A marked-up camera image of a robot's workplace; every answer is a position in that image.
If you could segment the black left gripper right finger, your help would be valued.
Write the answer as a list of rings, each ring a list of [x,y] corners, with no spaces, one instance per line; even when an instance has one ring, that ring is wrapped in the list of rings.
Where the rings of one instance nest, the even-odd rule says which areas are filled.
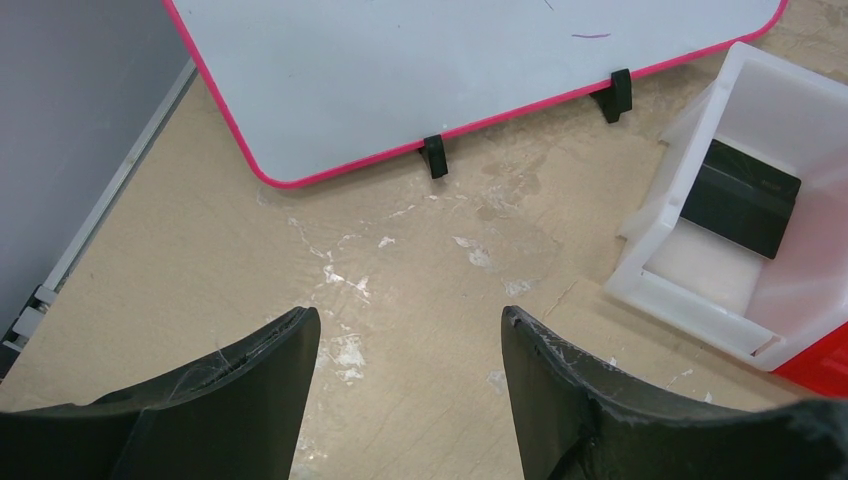
[[[843,479],[847,404],[807,399],[758,412],[642,381],[517,306],[501,345],[528,479]]]

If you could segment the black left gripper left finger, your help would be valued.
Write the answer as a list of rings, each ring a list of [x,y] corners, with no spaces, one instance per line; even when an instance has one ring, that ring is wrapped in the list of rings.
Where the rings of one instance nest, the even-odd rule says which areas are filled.
[[[243,339],[87,405],[1,416],[5,479],[285,479],[321,324],[297,307]]]

